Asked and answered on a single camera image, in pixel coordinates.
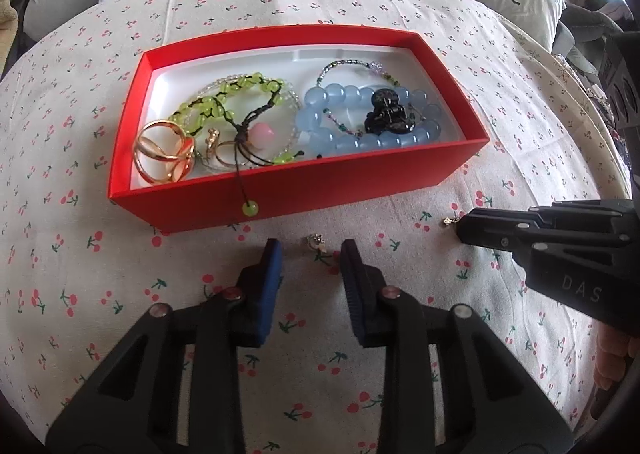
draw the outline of metal bolt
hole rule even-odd
[[[155,303],[149,308],[149,315],[151,317],[164,317],[171,310],[171,306],[167,303]]]
[[[380,290],[382,297],[385,299],[397,299],[400,297],[400,288],[398,287],[384,287]]]
[[[228,287],[222,291],[222,297],[228,301],[237,301],[242,298],[242,290],[238,287]]]
[[[468,319],[473,315],[473,311],[466,304],[458,304],[454,309],[453,313],[456,314],[460,319]]]

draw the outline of cherry print tablecloth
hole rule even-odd
[[[465,89],[491,143],[438,187],[178,235],[107,200],[115,130],[143,51],[295,23],[420,33]],[[591,321],[528,291],[509,254],[462,245],[439,223],[477,206],[625,196],[625,174],[570,74],[481,4],[112,0],[20,59],[0,84],[0,124],[0,389],[41,439],[153,301],[190,306],[234,284],[269,237],[286,256],[273,330],[264,348],[239,353],[249,452],[375,448],[383,352],[353,338],[334,254],[345,238],[421,302],[471,304],[569,424],[584,408],[593,386]],[[313,232],[324,235],[327,253],[301,245]]]

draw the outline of gold ring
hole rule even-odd
[[[157,145],[153,140],[144,136],[145,131],[152,127],[167,127],[171,129],[180,139],[180,147],[176,155],[167,155],[164,149]],[[140,155],[142,153],[152,160],[173,163],[167,175],[164,178],[156,178],[148,174],[142,163]],[[185,178],[193,169],[195,162],[195,140],[188,137],[184,130],[178,124],[168,120],[158,120],[149,122],[140,130],[136,141],[133,145],[133,163],[140,173],[140,176],[151,185],[164,185],[166,183],[175,183]]]
[[[217,144],[217,145],[214,147],[213,153],[216,155],[216,159],[217,159],[217,160],[218,160],[222,165],[224,165],[225,167],[236,167],[236,166],[238,166],[238,167],[242,167],[242,166],[244,166],[244,165],[246,165],[246,164],[248,164],[248,163],[249,163],[249,161],[248,161],[248,160],[247,160],[247,161],[244,161],[244,162],[239,162],[239,161],[238,161],[238,162],[235,162],[235,163],[228,163],[228,161],[224,161],[224,160],[222,160],[222,159],[220,158],[220,155],[218,154],[218,149],[219,149],[220,147],[222,147],[223,145],[236,145],[236,141],[235,141],[235,140],[228,140],[228,141],[225,141],[225,142],[220,142],[220,144]]]

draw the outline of hand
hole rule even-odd
[[[631,338],[602,322],[598,324],[593,378],[600,389],[609,390],[613,382],[619,382],[625,376],[625,357],[636,358],[638,355],[640,338]]]

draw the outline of pink bead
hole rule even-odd
[[[256,149],[268,147],[275,136],[276,134],[271,129],[271,126],[265,122],[258,122],[249,129],[249,143]]]

